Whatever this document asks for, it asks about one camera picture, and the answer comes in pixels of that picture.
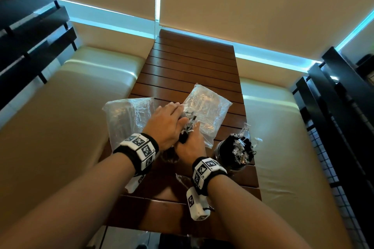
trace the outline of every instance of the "hand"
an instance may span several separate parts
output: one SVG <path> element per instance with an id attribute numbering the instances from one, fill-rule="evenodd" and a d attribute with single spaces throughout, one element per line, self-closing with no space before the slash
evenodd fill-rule
<path id="1" fill-rule="evenodd" d="M 156 140 L 160 151 L 173 146 L 179 139 L 179 133 L 188 123 L 187 117 L 179 119 L 183 108 L 180 103 L 169 103 L 164 107 L 159 106 L 144 127 L 143 133 Z"/>
<path id="2" fill-rule="evenodd" d="M 195 124 L 187 141 L 184 144 L 178 142 L 174 148 L 180 159 L 191 166 L 198 157 L 206 157 L 204 137 L 200 133 L 200 122 Z"/>

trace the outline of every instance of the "black slat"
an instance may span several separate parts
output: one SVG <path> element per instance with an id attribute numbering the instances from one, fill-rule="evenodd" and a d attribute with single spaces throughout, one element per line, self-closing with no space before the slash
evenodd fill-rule
<path id="1" fill-rule="evenodd" d="M 348 94 L 374 125 L 374 89 L 331 47 L 322 58 L 339 78 Z"/>
<path id="2" fill-rule="evenodd" d="M 70 28 L 61 37 L 48 45 L 40 45 L 0 76 L 0 110 L 7 105 L 24 87 L 26 87 L 49 63 L 77 38 L 74 29 Z"/>
<path id="3" fill-rule="evenodd" d="M 54 0 L 0 0 L 0 30 L 25 18 Z"/>
<path id="4" fill-rule="evenodd" d="M 313 90 L 310 89 L 308 84 L 310 83 L 306 83 L 302 77 L 297 82 L 297 88 L 344 188 L 366 241 L 372 247 L 374 246 L 374 235 L 372 234 L 374 232 L 374 223 L 372 222 L 374 220 L 374 194 L 335 128 L 330 115 L 326 114 L 324 107 L 319 105 L 318 97 L 315 93 L 312 93 Z"/>
<path id="5" fill-rule="evenodd" d="M 49 9 L 0 38 L 0 71 L 27 53 L 69 20 L 65 7 Z"/>
<path id="6" fill-rule="evenodd" d="M 368 57 L 365 61 L 363 61 L 356 69 L 357 73 L 361 77 L 368 76 L 371 72 L 374 71 L 374 55 Z"/>
<path id="7" fill-rule="evenodd" d="M 343 104 L 335 92 L 335 84 L 329 75 L 322 72 L 317 64 L 314 64 L 308 72 L 327 108 L 334 116 L 336 123 L 360 162 L 367 178 L 374 184 L 374 157 L 372 155 L 374 136 L 372 132 L 362 122 L 357 113 Z"/>

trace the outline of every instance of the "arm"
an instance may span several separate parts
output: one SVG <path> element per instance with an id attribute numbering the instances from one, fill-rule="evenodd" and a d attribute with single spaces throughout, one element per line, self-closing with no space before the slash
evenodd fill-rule
<path id="1" fill-rule="evenodd" d="M 175 147 L 181 160 L 192 166 L 206 156 L 200 124 L 185 144 Z M 280 216 L 225 175 L 208 184 L 209 198 L 236 248 L 310 248 Z"/>
<path id="2" fill-rule="evenodd" d="M 158 107 L 143 133 L 160 150 L 179 138 L 187 118 L 183 106 Z M 38 205 L 0 236 L 0 248 L 82 248 L 108 216 L 119 194 L 135 174 L 131 160 L 115 153 Z"/>

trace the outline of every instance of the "cream cushion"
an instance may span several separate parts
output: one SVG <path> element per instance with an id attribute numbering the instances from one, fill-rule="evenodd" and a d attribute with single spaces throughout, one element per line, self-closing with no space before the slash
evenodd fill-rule
<path id="1" fill-rule="evenodd" d="M 287 89 L 241 78 L 262 200 L 318 249 L 351 248 L 295 100 Z"/>
<path id="2" fill-rule="evenodd" d="M 0 130 L 0 231 L 97 163 L 145 60 L 82 47 Z"/>

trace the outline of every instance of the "plastic bag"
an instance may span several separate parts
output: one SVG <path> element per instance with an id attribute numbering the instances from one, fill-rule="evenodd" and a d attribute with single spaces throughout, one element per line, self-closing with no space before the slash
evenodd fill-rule
<path id="1" fill-rule="evenodd" d="M 133 133 L 140 133 L 154 112 L 154 98 L 127 98 L 109 101 L 102 108 L 107 114 L 107 124 L 112 150 Z"/>
<path id="2" fill-rule="evenodd" d="M 206 147 L 211 149 L 232 103 L 208 88 L 196 84 L 183 104 L 184 110 L 190 113 L 194 111 L 196 120 L 201 122 L 200 132 L 204 136 Z"/>

